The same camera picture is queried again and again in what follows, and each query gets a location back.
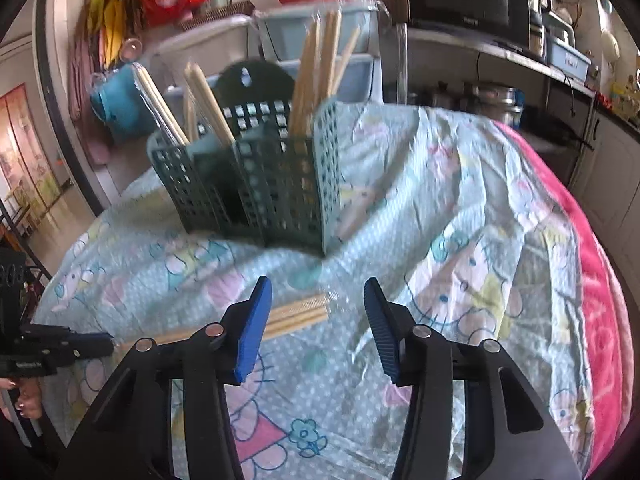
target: curtain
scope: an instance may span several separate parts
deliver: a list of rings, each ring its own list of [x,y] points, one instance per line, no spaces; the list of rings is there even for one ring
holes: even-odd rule
[[[33,127],[23,84],[0,98],[0,169],[20,206],[31,205],[36,218],[44,216],[60,196]]]

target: green plastic basket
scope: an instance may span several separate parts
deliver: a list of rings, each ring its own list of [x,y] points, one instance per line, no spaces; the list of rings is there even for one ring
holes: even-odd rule
[[[291,139],[267,121],[225,149],[213,134],[166,146],[155,133],[147,151],[188,232],[213,230],[326,254],[340,211],[334,100],[318,108],[312,133]]]

